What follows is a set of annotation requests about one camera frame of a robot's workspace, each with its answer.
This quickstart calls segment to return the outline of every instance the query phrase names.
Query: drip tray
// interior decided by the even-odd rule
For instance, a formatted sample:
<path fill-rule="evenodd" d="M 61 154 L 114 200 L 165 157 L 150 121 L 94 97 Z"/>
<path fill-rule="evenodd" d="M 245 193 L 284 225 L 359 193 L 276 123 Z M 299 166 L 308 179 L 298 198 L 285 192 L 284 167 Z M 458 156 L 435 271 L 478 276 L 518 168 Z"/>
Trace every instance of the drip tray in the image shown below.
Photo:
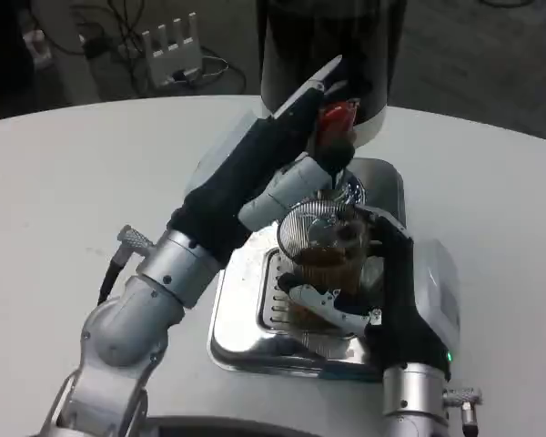
<path fill-rule="evenodd" d="M 350 170 L 365 188 L 367 203 L 404 221 L 402 181 L 391 164 L 354 159 Z M 382 381 L 376 360 L 358 338 L 323 320 L 312 322 L 313 316 L 293 317 L 287 295 L 276 289 L 283 271 L 277 224 L 254 233 L 233 253 L 220 275 L 210 325 L 208 350 L 215 362 L 235 371 Z"/>

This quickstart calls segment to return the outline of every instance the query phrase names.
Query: glass cup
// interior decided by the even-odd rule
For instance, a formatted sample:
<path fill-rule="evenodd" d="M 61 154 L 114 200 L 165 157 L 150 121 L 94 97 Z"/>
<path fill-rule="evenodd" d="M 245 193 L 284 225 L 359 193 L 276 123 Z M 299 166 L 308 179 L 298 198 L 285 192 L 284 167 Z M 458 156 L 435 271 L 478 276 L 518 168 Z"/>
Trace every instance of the glass cup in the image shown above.
<path fill-rule="evenodd" d="M 351 207 L 329 200 L 295 206 L 278 226 L 283 270 L 319 290 L 358 293 L 368 242 L 364 220 Z M 323 325 L 296 304 L 290 305 L 289 317 L 298 325 Z"/>

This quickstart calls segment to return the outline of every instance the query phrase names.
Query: black cable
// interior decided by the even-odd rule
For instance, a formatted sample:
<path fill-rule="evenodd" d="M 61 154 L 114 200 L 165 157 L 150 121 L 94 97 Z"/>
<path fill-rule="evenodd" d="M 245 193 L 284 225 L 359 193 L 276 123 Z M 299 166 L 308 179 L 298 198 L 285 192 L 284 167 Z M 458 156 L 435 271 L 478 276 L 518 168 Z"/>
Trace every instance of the black cable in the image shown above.
<path fill-rule="evenodd" d="M 517 3 L 495 3 L 491 0 L 479 0 L 482 5 L 494 7 L 496 9 L 515 9 L 516 7 L 529 6 L 534 3 L 535 0 L 520 0 Z"/>
<path fill-rule="evenodd" d="M 99 289 L 99 299 L 97 300 L 97 305 L 101 305 L 107 300 L 111 294 L 111 290 L 116 283 L 117 277 L 121 270 L 124 269 L 124 266 L 117 264 L 114 261 L 109 262 L 109 267 L 107 267 L 106 275 L 103 278 L 101 283 L 101 288 Z"/>
<path fill-rule="evenodd" d="M 139 44 L 141 44 L 141 36 L 137 34 L 135 31 L 135 27 L 139 23 L 139 21 L 142 18 L 142 15 L 144 14 L 144 9 L 146 6 L 145 0 L 141 0 L 139 3 L 139 8 L 136 13 L 136 18 L 134 19 L 133 23 L 129 23 L 128 16 L 127 16 L 127 9 L 124 7 L 124 13 L 123 15 L 119 12 L 119 10 L 116 8 L 116 6 L 113 3 L 113 0 L 107 0 L 106 1 L 107 6 L 114 17 L 117 25 L 117 31 L 119 32 L 120 38 L 121 38 L 121 45 L 126 50 L 126 57 L 121 56 L 120 58 L 124 59 L 124 67 L 127 71 L 127 74 L 129 75 L 129 81 L 131 84 L 132 89 L 136 93 L 138 97 L 144 97 L 144 93 L 139 89 L 139 85 L 137 83 L 137 76 L 136 76 L 136 68 L 137 63 L 144 57 L 144 53 L 142 49 L 139 47 Z M 127 41 L 131 42 L 131 45 L 135 48 L 137 51 L 137 57 L 133 58 L 130 51 L 130 46 Z"/>

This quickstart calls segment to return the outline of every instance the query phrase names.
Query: espresso machine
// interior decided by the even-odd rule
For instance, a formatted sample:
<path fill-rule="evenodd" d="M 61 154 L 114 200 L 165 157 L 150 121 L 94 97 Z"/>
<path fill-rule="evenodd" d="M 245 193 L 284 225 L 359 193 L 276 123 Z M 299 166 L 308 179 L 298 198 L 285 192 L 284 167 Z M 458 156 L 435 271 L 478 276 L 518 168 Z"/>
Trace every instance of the espresso machine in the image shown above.
<path fill-rule="evenodd" d="M 403 10 L 402 0 L 260 4 L 271 115 L 233 120 L 156 243 L 130 227 L 119 233 L 81 331 L 81 360 L 41 436 L 140 435 L 167 330 L 186 323 L 218 275 L 208 341 L 220 366 L 381 381 L 386 435 L 448 436 L 448 408 L 477 435 L 480 392 L 447 385 L 460 333 L 450 254 L 406 229 L 391 164 L 353 158 L 382 123 Z M 334 241 L 360 261 L 357 275 L 342 275 L 356 295 L 288 267 L 298 264 L 295 247 Z M 134 254 L 143 257 L 136 274 L 109 299 Z M 296 310 L 307 316 L 296 320 Z"/>
<path fill-rule="evenodd" d="M 331 73 L 333 89 L 326 93 L 326 105 L 355 105 L 353 119 L 345 126 L 337 121 L 333 127 L 352 128 L 355 147 L 369 143 L 387 113 L 405 7 L 406 0 L 259 1 L 265 108 L 278 111 L 318 69 L 342 56 Z M 332 120 L 325 125 L 323 121 L 318 130 L 331 130 Z M 318 143 L 324 134 L 332 132 L 318 132 Z M 315 155 L 315 147 L 323 145 L 310 144 L 310 154 Z M 390 163 L 353 158 L 333 188 L 333 200 L 380 208 L 406 225 L 402 177 Z M 229 369 L 382 381 L 380 367 L 357 336 L 342 335 L 332 326 L 322 330 L 291 326 L 290 300 L 276 280 L 282 273 L 277 229 L 274 223 L 254 233 L 220 278 L 209 338 L 215 361 Z M 369 306 L 368 317 L 376 323 L 382 312 L 382 273 L 382 259 L 369 257 L 360 275 L 366 301 L 375 303 Z"/>

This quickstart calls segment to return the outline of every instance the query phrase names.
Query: table surface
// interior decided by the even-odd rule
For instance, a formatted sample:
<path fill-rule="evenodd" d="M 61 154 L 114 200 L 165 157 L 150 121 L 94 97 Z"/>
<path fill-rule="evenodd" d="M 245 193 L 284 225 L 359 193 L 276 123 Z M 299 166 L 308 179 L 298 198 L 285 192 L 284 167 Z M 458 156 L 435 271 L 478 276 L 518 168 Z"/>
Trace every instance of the table surface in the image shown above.
<path fill-rule="evenodd" d="M 117 232 L 130 223 L 156 239 L 197 162 L 248 107 L 258 98 L 166 98 L 0 121 L 1 436 L 38 431 L 78 364 Z M 483 389 L 481 435 L 546 435 L 546 141 L 390 108 L 358 155 L 397 167 L 410 231 L 440 239 L 459 267 L 454 382 Z M 148 384 L 150 414 L 379 435 L 379 385 L 217 367 L 207 355 L 215 290 L 170 330 Z"/>

